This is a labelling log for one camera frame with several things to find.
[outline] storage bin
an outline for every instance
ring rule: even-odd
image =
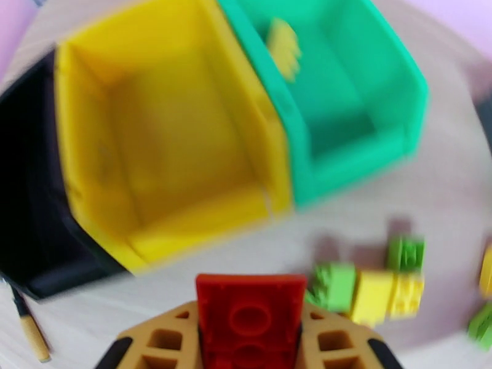
[[[285,132],[215,0],[150,0],[57,52],[77,222],[131,271],[290,209]]]
[[[54,52],[0,97],[0,276],[34,299],[125,269],[71,216],[57,150]]]
[[[218,0],[284,124],[303,207],[418,145],[426,82],[370,0]],[[265,46],[273,18],[302,52],[286,82]]]

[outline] green toy piece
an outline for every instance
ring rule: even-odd
[[[312,293],[306,301],[330,312],[348,312],[352,306],[357,272],[353,264],[323,264],[314,268]]]
[[[470,338],[478,342],[478,345],[489,351],[492,347],[492,302],[472,319],[468,328]]]
[[[395,272],[421,272],[426,243],[423,239],[395,237],[389,242],[386,267]]]

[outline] yellow building block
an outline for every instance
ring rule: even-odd
[[[359,271],[349,318],[369,327],[384,321],[393,290],[394,275],[389,271]]]
[[[480,274],[480,291],[484,298],[492,296],[492,246],[485,251],[482,273]]]
[[[424,293],[424,279],[419,274],[398,274],[388,307],[392,319],[414,317]]]

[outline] table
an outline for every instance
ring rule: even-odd
[[[56,40],[132,0],[50,0],[26,35],[9,80]],[[41,304],[30,303],[52,347],[39,364],[0,286],[2,369],[92,368],[122,330],[196,298],[200,272],[309,273],[314,261],[382,266],[387,235],[427,240],[426,291],[419,316],[378,327],[407,369],[492,365],[465,335],[483,301],[478,272],[492,233],[492,157],[472,104],[492,64],[450,31],[400,0],[374,0],[421,66],[431,101],[420,150],[407,163],[340,192],[312,209],[243,233],[155,269],[119,277]]]

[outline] red toy piece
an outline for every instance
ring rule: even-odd
[[[293,369],[306,278],[196,279],[202,359],[207,369]]]

